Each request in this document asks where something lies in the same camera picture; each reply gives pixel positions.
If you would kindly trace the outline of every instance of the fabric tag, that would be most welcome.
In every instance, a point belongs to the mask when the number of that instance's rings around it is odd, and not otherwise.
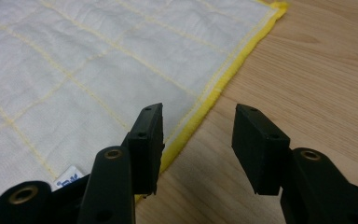
[[[60,189],[70,183],[77,181],[79,178],[83,177],[84,175],[77,170],[74,165],[71,165],[62,175],[60,175],[54,181],[54,187],[56,189]]]

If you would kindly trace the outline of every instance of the towel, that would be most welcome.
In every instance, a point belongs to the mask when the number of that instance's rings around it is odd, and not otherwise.
[[[255,0],[0,0],[0,195],[56,189],[163,103],[165,170],[287,5]]]

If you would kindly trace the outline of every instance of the quilted cloth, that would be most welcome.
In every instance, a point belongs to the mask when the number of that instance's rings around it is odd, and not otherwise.
[[[90,172],[163,103],[164,170],[286,9],[255,0],[0,0],[0,194]]]

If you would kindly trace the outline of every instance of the wood grain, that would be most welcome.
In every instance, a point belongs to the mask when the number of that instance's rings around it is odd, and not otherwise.
[[[236,103],[259,108],[291,148],[326,154],[358,185],[358,1],[293,0],[183,152],[136,206],[138,223],[284,223],[254,195],[231,147]]]

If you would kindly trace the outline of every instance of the yellow border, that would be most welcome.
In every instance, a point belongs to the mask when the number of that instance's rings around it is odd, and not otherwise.
[[[193,117],[187,122],[183,130],[179,133],[179,135],[173,140],[170,147],[164,150],[161,158],[161,166],[160,173],[163,173],[173,162],[179,152],[185,147],[187,141],[190,139],[192,134],[197,130],[200,126],[203,118],[206,116],[208,111],[214,106],[217,98],[220,96],[221,91],[225,88],[228,82],[232,77],[237,73],[238,69],[242,66],[245,59],[251,53],[251,51],[255,48],[256,44],[263,39],[272,27],[286,11],[288,8],[288,4],[285,2],[273,2],[271,4],[266,4],[262,1],[258,1],[264,5],[267,5],[271,8],[277,8],[277,12],[268,20],[266,25],[249,41],[249,43],[242,49],[238,57],[234,60],[228,70],[223,74],[217,83],[215,84],[213,90],[211,91],[208,98],[199,108],[199,110],[193,115]]]

